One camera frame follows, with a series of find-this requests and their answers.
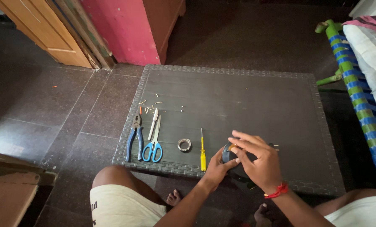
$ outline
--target hand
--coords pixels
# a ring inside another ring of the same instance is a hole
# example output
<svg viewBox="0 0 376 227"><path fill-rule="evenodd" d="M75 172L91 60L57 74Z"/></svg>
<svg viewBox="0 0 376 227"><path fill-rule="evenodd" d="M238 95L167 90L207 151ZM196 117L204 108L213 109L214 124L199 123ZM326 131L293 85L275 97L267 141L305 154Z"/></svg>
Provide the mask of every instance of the hand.
<svg viewBox="0 0 376 227"><path fill-rule="evenodd" d="M227 170L237 166L238 163L240 163L240 159L236 158L223 164L223 148L224 147L220 148L220 150L212 157L205 175L198 183L199 185L205 186L205 188L208 189L209 192L216 190L217 186L225 177Z"/></svg>
<svg viewBox="0 0 376 227"><path fill-rule="evenodd" d="M240 158L246 174L266 194L275 193L276 187L282 183L278 152L259 136L250 136L236 130L233 130L233 136L240 139L229 138L229 141L242 149L233 147L231 151ZM246 152L253 153L258 159L251 162Z"/></svg>

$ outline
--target red thread bracelet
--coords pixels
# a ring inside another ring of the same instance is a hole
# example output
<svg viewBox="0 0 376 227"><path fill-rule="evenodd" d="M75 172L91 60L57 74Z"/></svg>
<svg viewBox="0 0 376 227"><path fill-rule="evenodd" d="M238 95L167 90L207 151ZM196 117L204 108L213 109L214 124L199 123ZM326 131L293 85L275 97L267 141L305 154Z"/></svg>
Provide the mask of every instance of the red thread bracelet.
<svg viewBox="0 0 376 227"><path fill-rule="evenodd" d="M282 183L280 184L280 186L277 186L277 187L276 187L276 192L275 192L275 193L273 193L273 194L271 194L271 195L267 195L267 194L265 194L265 198L266 198L266 199L276 198L276 197L280 196L282 193L287 193L288 190L289 190L289 186L288 186L288 184L282 182Z"/></svg>

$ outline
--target wooden door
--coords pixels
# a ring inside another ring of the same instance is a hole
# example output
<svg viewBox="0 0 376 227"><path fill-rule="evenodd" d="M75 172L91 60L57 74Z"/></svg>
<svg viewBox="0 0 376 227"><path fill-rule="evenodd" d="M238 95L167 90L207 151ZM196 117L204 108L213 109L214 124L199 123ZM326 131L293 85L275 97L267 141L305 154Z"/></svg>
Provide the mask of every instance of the wooden door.
<svg viewBox="0 0 376 227"><path fill-rule="evenodd" d="M0 0L17 29L65 65L92 68L80 47L44 0Z"/></svg>

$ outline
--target foot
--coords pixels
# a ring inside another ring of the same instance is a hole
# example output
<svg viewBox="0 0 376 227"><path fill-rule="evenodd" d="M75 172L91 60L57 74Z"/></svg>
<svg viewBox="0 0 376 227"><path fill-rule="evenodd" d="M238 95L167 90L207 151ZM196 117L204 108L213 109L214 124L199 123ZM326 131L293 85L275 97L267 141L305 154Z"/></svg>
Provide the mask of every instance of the foot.
<svg viewBox="0 0 376 227"><path fill-rule="evenodd" d="M178 190L174 190L173 194L170 193L167 197L167 204L171 206L176 206L181 201L181 194Z"/></svg>
<svg viewBox="0 0 376 227"><path fill-rule="evenodd" d="M271 227L272 222L267 217L265 217L266 213L268 212L268 207L266 204L261 204L258 210L254 214L254 218L256 220L255 227Z"/></svg>

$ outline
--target maroon cloth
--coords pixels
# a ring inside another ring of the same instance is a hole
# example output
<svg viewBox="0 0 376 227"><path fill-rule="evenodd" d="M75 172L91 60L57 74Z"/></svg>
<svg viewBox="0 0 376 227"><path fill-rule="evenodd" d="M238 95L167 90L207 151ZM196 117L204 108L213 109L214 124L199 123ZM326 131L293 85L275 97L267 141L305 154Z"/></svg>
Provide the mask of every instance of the maroon cloth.
<svg viewBox="0 0 376 227"><path fill-rule="evenodd" d="M360 17L355 18L352 21L347 21L343 23L342 25L347 25L347 24L361 26L361 27L369 28L369 29L376 31L376 16L360 16Z"/></svg>

